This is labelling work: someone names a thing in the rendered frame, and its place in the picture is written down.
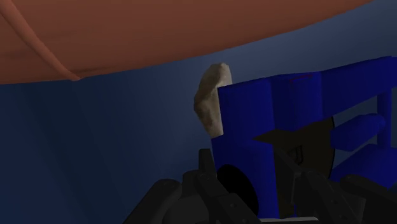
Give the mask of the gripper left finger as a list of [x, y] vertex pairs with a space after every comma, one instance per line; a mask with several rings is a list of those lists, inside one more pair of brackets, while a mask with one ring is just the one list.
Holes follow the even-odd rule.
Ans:
[[183, 174], [182, 183], [160, 179], [123, 224], [261, 224], [235, 193], [218, 181], [211, 151], [198, 152], [198, 169]]

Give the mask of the blue blocky toy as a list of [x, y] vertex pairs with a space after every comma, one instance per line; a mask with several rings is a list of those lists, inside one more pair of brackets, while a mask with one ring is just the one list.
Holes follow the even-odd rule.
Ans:
[[223, 135], [212, 140], [220, 176], [242, 171], [262, 218], [289, 212], [276, 192], [274, 151], [338, 181], [361, 174], [382, 186], [397, 181], [391, 146], [391, 90], [397, 57], [333, 69], [280, 74], [218, 90]]

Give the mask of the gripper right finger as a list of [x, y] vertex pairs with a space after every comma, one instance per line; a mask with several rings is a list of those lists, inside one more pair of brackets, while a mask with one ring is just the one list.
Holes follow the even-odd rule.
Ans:
[[397, 193], [359, 175], [344, 176], [339, 187], [319, 172], [302, 169], [275, 150], [277, 191], [303, 216], [319, 224], [397, 224]]

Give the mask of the beige lumpy rock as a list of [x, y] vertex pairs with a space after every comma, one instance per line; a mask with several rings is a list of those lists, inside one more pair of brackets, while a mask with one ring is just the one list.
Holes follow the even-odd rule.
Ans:
[[229, 65], [219, 63], [209, 66], [198, 85], [193, 108], [211, 138], [223, 135], [218, 88], [231, 84]]

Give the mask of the brown upholstered furniture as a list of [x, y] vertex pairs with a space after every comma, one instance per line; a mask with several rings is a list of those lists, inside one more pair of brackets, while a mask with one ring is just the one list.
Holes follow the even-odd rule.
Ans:
[[0, 84], [72, 80], [206, 55], [371, 0], [0, 0]]

